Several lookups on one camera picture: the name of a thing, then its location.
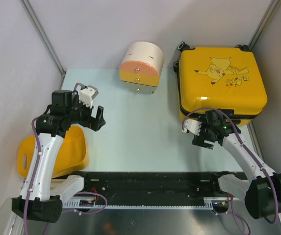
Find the yellow Pikachu suitcase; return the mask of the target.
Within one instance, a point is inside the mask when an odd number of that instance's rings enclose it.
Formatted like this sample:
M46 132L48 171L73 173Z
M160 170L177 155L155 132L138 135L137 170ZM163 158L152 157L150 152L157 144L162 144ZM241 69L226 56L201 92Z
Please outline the yellow Pikachu suitcase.
M207 107L223 110L238 125L246 125L267 104L267 94L254 54L247 45L178 47L174 62L179 94L179 118L196 119Z

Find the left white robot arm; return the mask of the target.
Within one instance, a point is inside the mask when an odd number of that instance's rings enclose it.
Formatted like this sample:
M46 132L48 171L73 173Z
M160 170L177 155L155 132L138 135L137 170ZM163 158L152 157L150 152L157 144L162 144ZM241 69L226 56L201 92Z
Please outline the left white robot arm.
M102 106L92 116L93 100L98 93L93 86L84 86L80 91L54 91L45 112L32 121L33 157L19 196L11 199L12 211L22 219L55 223L63 203L76 193L85 196L91 192L92 184L82 176L71 175L54 190L51 178L58 152L72 125L95 132L105 125Z

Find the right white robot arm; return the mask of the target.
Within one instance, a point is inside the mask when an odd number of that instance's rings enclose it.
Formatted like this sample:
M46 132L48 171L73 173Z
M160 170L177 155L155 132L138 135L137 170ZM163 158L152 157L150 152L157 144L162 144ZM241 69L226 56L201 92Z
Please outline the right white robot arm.
M276 173L247 146L241 130L226 113L206 107L197 119L186 116L182 131L194 134L193 145L212 149L217 142L233 156L247 177L240 180L227 171L219 173L209 184L214 196L230 193L244 202L254 219L274 216L277 221L281 213L281 173Z

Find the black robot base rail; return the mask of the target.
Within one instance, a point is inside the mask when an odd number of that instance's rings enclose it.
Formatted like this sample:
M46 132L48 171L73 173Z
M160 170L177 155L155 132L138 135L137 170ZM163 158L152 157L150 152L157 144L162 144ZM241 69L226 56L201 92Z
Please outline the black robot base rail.
M84 191L97 192L111 205L188 206L203 198L227 200L214 172L84 172Z

